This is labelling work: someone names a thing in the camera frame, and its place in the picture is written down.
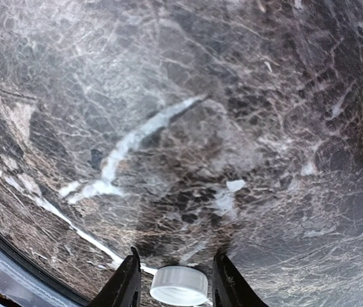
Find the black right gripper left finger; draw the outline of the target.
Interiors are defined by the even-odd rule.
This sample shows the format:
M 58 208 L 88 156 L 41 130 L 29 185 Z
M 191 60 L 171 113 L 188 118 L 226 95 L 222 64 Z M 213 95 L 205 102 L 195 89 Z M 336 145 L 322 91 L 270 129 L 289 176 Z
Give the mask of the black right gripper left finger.
M 141 301 L 141 263 L 135 247 L 87 307 L 138 307 Z

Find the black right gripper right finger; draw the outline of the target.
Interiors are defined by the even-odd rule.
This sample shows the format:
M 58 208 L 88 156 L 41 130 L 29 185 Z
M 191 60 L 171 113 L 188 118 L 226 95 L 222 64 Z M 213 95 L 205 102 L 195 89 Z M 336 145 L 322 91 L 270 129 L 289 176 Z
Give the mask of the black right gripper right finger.
M 260 306 L 260 298 L 224 253 L 213 258 L 213 306 Z

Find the white pill bottle cap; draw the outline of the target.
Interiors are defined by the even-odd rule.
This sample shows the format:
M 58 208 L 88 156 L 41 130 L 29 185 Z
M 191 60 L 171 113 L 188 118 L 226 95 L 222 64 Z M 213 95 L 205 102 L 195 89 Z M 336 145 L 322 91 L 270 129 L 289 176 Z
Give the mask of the white pill bottle cap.
M 207 301 L 208 278 L 191 267 L 162 267 L 153 277 L 150 295 L 171 306 L 198 306 Z

